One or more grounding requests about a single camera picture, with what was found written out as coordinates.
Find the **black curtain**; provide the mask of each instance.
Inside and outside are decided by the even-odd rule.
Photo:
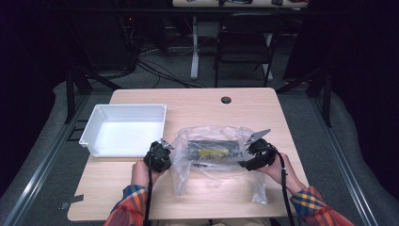
[[[312,0],[310,10],[340,9],[345,2]],[[332,89],[354,119],[364,161],[399,200],[399,5],[354,2],[348,16],[305,19],[284,77],[303,76],[332,59]]]
[[[43,14],[34,1],[2,2],[0,17],[3,195],[48,120],[53,88],[65,81],[72,59],[84,65],[88,60],[65,32],[63,19]]]

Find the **chair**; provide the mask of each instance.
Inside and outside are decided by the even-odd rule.
[[[217,88],[219,62],[268,64],[263,86],[267,85],[275,44],[283,29],[283,21],[277,15],[261,13],[234,13],[219,23],[215,54],[215,87]],[[271,35],[269,44],[267,34]]]

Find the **black device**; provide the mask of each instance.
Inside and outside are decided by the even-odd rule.
[[[172,165],[169,158],[169,149],[173,149],[173,147],[166,143],[163,139],[161,139],[161,142],[154,141],[151,144],[150,150],[144,157],[144,163],[151,170],[157,172],[162,172],[169,169]]]
[[[247,152],[254,155],[254,157],[248,161],[240,161],[238,164],[248,171],[251,171],[272,165],[276,158],[277,149],[265,139],[260,138],[249,145]]]
[[[283,0],[272,0],[272,5],[275,5],[275,6],[282,6],[282,2],[283,2]]]

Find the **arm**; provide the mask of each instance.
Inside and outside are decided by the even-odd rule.
[[[323,197],[314,187],[306,187],[297,178],[287,154],[281,154],[286,168],[287,189],[293,194],[290,199],[298,216],[308,225],[353,225],[348,219],[338,214],[326,205]],[[281,164],[279,156],[271,166],[262,167],[257,171],[269,175],[274,181],[281,184]]]
[[[152,172],[152,182],[163,173]],[[132,166],[131,184],[123,189],[123,198],[117,202],[104,226],[123,226],[143,224],[148,195],[149,169],[140,160]]]

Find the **person's left hand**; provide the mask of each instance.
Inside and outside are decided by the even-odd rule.
[[[152,184],[155,185],[156,180],[164,174],[163,172],[152,171]],[[132,185],[145,186],[149,185],[149,168],[143,160],[138,160],[132,166]]]

